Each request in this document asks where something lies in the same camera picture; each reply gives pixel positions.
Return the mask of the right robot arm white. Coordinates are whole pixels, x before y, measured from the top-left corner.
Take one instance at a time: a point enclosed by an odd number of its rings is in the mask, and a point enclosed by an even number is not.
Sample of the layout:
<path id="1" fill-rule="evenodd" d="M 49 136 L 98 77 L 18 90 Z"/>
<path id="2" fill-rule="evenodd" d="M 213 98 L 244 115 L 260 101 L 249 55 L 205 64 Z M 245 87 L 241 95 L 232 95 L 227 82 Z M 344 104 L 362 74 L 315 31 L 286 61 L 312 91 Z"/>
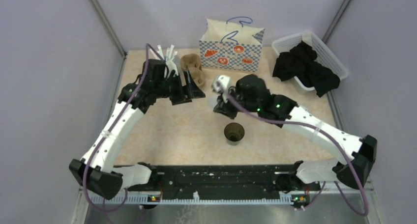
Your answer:
<path id="1" fill-rule="evenodd" d="M 358 190 L 364 187 L 376 161 L 377 139 L 358 137 L 341 131 L 312 115 L 291 98 L 272 94 L 263 79 L 251 74 L 235 86 L 226 75 L 217 76 L 211 85 L 219 96 L 213 111 L 234 119 L 244 112 L 257 120 L 294 132 L 318 145 L 333 158 L 297 162 L 289 186 L 301 191 L 309 183 L 335 181 Z"/>

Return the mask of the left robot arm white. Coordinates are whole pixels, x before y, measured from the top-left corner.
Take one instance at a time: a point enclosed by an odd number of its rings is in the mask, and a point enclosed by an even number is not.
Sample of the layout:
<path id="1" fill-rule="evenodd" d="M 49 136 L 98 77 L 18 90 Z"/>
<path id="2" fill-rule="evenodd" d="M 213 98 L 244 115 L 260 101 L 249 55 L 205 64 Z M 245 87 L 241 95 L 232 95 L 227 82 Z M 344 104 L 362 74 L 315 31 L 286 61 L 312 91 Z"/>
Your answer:
<path id="1" fill-rule="evenodd" d="M 182 70 L 172 60 L 149 59 L 143 64 L 136 82 L 127 84 L 102 132 L 84 156 L 70 162 L 69 169 L 84 190 L 106 200 L 120 190 L 140 185 L 145 191 L 157 187 L 156 169 L 140 162 L 116 167 L 119 152 L 137 122 L 157 99 L 168 98 L 172 105 L 204 98 L 188 70 Z"/>

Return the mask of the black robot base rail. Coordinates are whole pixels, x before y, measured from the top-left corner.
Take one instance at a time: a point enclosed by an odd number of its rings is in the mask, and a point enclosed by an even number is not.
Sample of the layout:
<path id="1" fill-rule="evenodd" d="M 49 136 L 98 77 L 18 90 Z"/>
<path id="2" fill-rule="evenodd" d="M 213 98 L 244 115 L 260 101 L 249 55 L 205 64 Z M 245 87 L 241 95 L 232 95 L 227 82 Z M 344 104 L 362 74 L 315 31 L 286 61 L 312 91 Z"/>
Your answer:
<path id="1" fill-rule="evenodd" d="M 183 201 L 198 195 L 202 201 L 280 199 L 290 192 L 305 195 L 320 185 L 304 184 L 293 165 L 152 166 L 147 184 L 130 192 L 161 192 L 163 201 Z"/>

